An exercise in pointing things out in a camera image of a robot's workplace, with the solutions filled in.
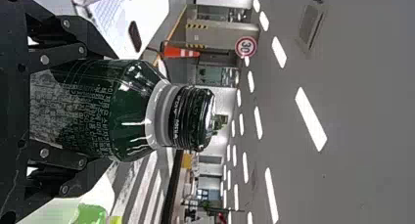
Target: ceiling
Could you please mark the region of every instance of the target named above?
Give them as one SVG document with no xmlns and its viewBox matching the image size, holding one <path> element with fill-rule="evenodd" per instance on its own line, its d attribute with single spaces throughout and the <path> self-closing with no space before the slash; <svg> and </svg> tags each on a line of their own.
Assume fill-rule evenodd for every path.
<svg viewBox="0 0 415 224">
<path fill-rule="evenodd" d="M 254 223 L 273 223 L 264 172 L 272 171 L 278 223 L 415 223 L 415 4 L 411 0 L 325 0 L 328 14 L 307 57 L 295 41 L 308 0 L 259 0 L 269 18 L 258 52 L 241 75 L 244 115 L 236 118 L 238 165 L 232 189 Z M 259 23 L 254 12 L 253 22 Z M 278 36 L 288 57 L 280 68 Z M 247 73 L 254 75 L 250 93 Z M 327 135 L 319 153 L 295 101 L 302 87 Z M 263 137 L 258 140 L 254 107 Z M 245 184 L 242 153 L 248 155 Z M 234 192 L 228 206 L 234 207 Z M 246 213 L 232 214 L 247 223 Z"/>
</svg>

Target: green object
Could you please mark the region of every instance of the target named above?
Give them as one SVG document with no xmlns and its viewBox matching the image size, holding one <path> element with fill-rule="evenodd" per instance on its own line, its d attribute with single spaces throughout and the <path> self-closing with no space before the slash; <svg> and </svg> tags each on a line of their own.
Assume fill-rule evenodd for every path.
<svg viewBox="0 0 415 224">
<path fill-rule="evenodd" d="M 98 205 L 81 203 L 71 224 L 107 224 L 107 212 Z"/>
<path fill-rule="evenodd" d="M 200 151 L 213 119 L 209 90 L 172 85 L 147 62 L 79 60 L 30 77 L 30 138 L 91 157 Z"/>
</svg>

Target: ceiling light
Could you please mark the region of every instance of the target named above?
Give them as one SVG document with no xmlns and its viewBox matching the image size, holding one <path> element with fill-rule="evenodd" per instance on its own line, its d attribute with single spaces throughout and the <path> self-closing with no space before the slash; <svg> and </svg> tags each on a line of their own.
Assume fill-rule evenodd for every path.
<svg viewBox="0 0 415 224">
<path fill-rule="evenodd" d="M 250 180 L 250 174 L 248 173 L 247 153 L 242 154 L 242 165 L 244 166 L 244 182 L 248 183 L 248 181 Z"/>
<path fill-rule="evenodd" d="M 253 6 L 254 6 L 255 11 L 258 13 L 258 12 L 259 12 L 259 10 L 260 10 L 260 3 L 259 3 L 259 0 L 254 0 L 254 1 L 253 1 Z"/>
<path fill-rule="evenodd" d="M 232 156 L 232 160 L 233 160 L 233 163 L 234 163 L 234 167 L 236 167 L 236 164 L 237 164 L 237 156 L 236 156 L 236 145 L 234 145 L 234 147 L 233 147 L 233 156 Z"/>
<path fill-rule="evenodd" d="M 254 77 L 253 72 L 248 71 L 248 85 L 250 86 L 250 92 L 252 93 L 255 89 Z"/>
<path fill-rule="evenodd" d="M 237 102 L 238 102 L 238 107 L 240 107 L 241 106 L 241 90 L 237 90 L 236 91 L 236 100 L 237 100 Z"/>
<path fill-rule="evenodd" d="M 238 184 L 234 186 L 234 202 L 235 202 L 235 210 L 239 210 L 239 191 L 238 191 Z"/>
<path fill-rule="evenodd" d="M 244 127 L 244 116 L 240 113 L 239 114 L 239 132 L 241 136 L 244 135 L 245 127 Z"/>
<path fill-rule="evenodd" d="M 268 194 L 269 208 L 271 211 L 272 223 L 277 223 L 279 219 L 277 201 L 275 200 L 274 184 L 272 182 L 271 170 L 269 167 L 265 169 L 265 184 L 266 192 Z"/>
<path fill-rule="evenodd" d="M 231 146 L 230 145 L 226 147 L 226 158 L 228 159 L 228 162 L 231 160 Z"/>
<path fill-rule="evenodd" d="M 231 170 L 228 170 L 228 191 L 231 190 Z"/>
<path fill-rule="evenodd" d="M 308 132 L 311 135 L 315 148 L 318 152 L 320 152 L 327 142 L 327 136 L 324 132 L 323 126 L 321 126 L 320 121 L 314 112 L 314 109 L 311 106 L 311 103 L 308 101 L 307 96 L 301 87 L 296 95 L 296 103 L 297 106 L 299 106 L 302 118 L 307 126 Z"/>
<path fill-rule="evenodd" d="M 262 25 L 263 30 L 267 31 L 269 28 L 269 20 L 263 11 L 260 12 L 259 14 L 259 21 L 260 21 L 260 24 Z"/>
<path fill-rule="evenodd" d="M 246 66 L 246 67 L 249 67 L 249 66 L 250 66 L 250 57 L 245 56 L 245 57 L 244 57 L 244 61 L 245 61 L 245 66 Z"/>
<path fill-rule="evenodd" d="M 247 215 L 248 224 L 254 224 L 253 214 L 251 212 Z"/>
<path fill-rule="evenodd" d="M 258 136 L 258 139 L 260 140 L 262 138 L 262 123 L 260 120 L 260 113 L 259 108 L 255 107 L 254 109 L 254 117 L 255 117 L 255 125 L 256 125 L 256 135 Z"/>
<path fill-rule="evenodd" d="M 227 199 L 227 198 L 226 198 L 226 196 L 227 196 L 227 195 L 226 195 L 226 193 L 227 193 L 227 192 L 226 192 L 226 190 L 225 190 L 225 191 L 223 191 L 223 199 L 222 199 L 222 202 L 223 202 L 223 208 L 226 208 L 226 204 L 227 204 L 227 203 L 226 203 L 226 199 Z"/>
<path fill-rule="evenodd" d="M 223 164 L 223 181 L 226 181 L 226 164 Z"/>
<path fill-rule="evenodd" d="M 235 120 L 232 120 L 232 138 L 235 137 Z"/>
<path fill-rule="evenodd" d="M 274 55 L 277 58 L 278 64 L 280 64 L 281 68 L 284 68 L 285 63 L 287 61 L 287 55 L 284 52 L 283 46 L 281 45 L 280 40 L 276 36 L 272 40 L 272 50 L 274 51 Z"/>
</svg>

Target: red sign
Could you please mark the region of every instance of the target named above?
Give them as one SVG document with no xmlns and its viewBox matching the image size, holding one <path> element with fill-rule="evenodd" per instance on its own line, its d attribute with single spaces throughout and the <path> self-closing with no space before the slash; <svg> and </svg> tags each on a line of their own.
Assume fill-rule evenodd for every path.
<svg viewBox="0 0 415 224">
<path fill-rule="evenodd" d="M 241 58 L 252 57 L 256 48 L 256 41 L 250 36 L 241 37 L 235 44 L 235 52 Z"/>
</svg>

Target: air vent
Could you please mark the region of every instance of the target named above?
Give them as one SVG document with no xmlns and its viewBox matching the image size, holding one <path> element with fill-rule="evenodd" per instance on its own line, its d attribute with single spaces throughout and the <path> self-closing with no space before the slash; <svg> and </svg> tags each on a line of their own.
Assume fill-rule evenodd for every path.
<svg viewBox="0 0 415 224">
<path fill-rule="evenodd" d="M 326 15 L 324 5 L 323 0 L 310 0 L 304 8 L 297 41 L 306 54 L 311 51 Z"/>
</svg>

